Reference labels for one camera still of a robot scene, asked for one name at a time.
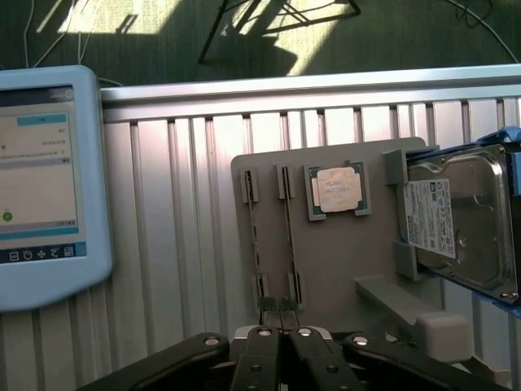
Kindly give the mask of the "green RAM stick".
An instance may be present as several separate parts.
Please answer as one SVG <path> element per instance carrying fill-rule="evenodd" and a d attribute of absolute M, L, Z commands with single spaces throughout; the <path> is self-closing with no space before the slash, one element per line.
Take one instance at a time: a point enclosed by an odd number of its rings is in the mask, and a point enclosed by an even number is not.
<path fill-rule="evenodd" d="M 261 273 L 261 259 L 259 254 L 259 246 L 257 240 L 257 227 L 256 227 L 256 217 L 254 211 L 254 204 L 258 201 L 258 196 L 254 191 L 255 180 L 253 177 L 253 172 L 248 169 L 244 174 L 245 185 L 247 189 L 247 206 L 248 206 L 248 214 L 250 217 L 250 225 L 252 231 L 252 248 L 255 262 L 255 273 L 256 273 L 256 285 L 257 285 L 257 300 L 261 301 L 264 297 L 264 281 L 263 274 Z"/>

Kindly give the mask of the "grey parts rack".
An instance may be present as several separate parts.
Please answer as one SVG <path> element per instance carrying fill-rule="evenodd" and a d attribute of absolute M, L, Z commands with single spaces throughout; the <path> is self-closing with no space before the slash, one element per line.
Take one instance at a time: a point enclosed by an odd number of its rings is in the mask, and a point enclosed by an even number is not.
<path fill-rule="evenodd" d="M 395 272 L 392 245 L 399 236 L 396 191 L 386 184 L 383 156 L 402 149 L 423 149 L 418 137 L 348 143 L 236 156 L 230 164 L 239 231 L 241 275 L 236 279 L 246 301 L 247 318 L 256 321 L 256 273 L 247 206 L 245 171 L 255 180 L 254 204 L 260 270 L 270 297 L 290 293 L 296 270 L 303 290 L 299 320 L 330 332 L 371 331 L 383 325 L 383 311 L 361 297 L 359 277 L 382 275 L 428 305 L 441 307 L 440 282 L 418 282 Z M 370 212 L 309 218 L 304 171 L 362 163 L 369 178 Z"/>

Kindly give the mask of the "white plastic block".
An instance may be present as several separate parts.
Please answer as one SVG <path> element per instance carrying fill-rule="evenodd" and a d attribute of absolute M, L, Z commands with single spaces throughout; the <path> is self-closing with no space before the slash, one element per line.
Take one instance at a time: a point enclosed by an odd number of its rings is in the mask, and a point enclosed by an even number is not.
<path fill-rule="evenodd" d="M 414 335 L 420 349 L 438 361 L 455 363 L 471 357 L 470 324 L 460 314 L 422 314 L 414 324 Z"/>

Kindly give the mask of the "CPU with silver lid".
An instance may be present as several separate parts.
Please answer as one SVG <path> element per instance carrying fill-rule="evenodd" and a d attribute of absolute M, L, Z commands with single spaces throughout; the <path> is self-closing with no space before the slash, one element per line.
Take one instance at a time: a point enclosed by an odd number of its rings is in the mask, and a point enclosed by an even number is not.
<path fill-rule="evenodd" d="M 353 167 L 319 169 L 311 185 L 313 206 L 321 213 L 354 210 L 363 201 L 361 175 Z"/>

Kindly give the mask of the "light blue teach pendant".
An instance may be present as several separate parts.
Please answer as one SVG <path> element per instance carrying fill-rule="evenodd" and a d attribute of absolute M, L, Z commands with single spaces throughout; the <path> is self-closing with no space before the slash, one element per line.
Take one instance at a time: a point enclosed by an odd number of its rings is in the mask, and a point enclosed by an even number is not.
<path fill-rule="evenodd" d="M 63 300 L 112 267 L 97 77 L 0 71 L 0 314 Z"/>

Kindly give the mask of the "black metal stand legs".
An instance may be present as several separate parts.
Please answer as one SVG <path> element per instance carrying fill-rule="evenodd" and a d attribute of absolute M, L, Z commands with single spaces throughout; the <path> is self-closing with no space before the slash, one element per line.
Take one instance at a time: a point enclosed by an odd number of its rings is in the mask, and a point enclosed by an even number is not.
<path fill-rule="evenodd" d="M 229 13 L 236 8 L 243 6 L 248 3 L 248 8 L 242 16 L 242 19 L 239 21 L 239 29 L 242 28 L 244 24 L 246 24 L 253 11 L 258 7 L 258 5 L 263 0 L 222 0 L 221 5 L 217 8 L 217 15 L 213 21 L 211 30 L 207 35 L 207 39 L 203 45 L 203 48 L 199 54 L 198 64 L 204 64 L 207 53 L 211 47 L 212 41 L 217 34 L 217 30 L 221 25 L 222 19 L 226 13 Z M 295 19 L 296 22 L 294 24 L 281 25 L 275 29 L 268 29 L 267 33 L 278 33 L 289 29 L 300 28 L 300 27 L 308 27 L 314 24 L 326 23 L 335 20 L 347 19 L 354 16 L 359 16 L 361 14 L 361 8 L 357 4 L 356 0 L 332 0 L 331 3 L 326 4 L 325 6 L 315 7 L 306 9 L 303 11 L 299 11 L 294 8 L 290 2 L 291 0 L 274 0 L 278 4 L 278 8 L 282 10 L 282 14 L 278 12 L 278 15 L 281 16 L 290 16 Z M 321 17 L 315 20 L 308 18 L 305 13 L 308 11 L 316 11 L 319 8 L 328 7 L 333 4 L 346 4 L 348 11 L 338 14 L 338 15 L 330 15 Z"/>

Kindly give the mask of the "aluminium table edge rail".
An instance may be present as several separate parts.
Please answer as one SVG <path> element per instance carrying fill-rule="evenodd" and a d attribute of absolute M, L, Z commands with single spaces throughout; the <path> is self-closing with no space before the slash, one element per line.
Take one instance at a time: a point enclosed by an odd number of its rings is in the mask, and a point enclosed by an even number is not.
<path fill-rule="evenodd" d="M 521 64 L 102 90 L 106 123 L 521 97 Z"/>

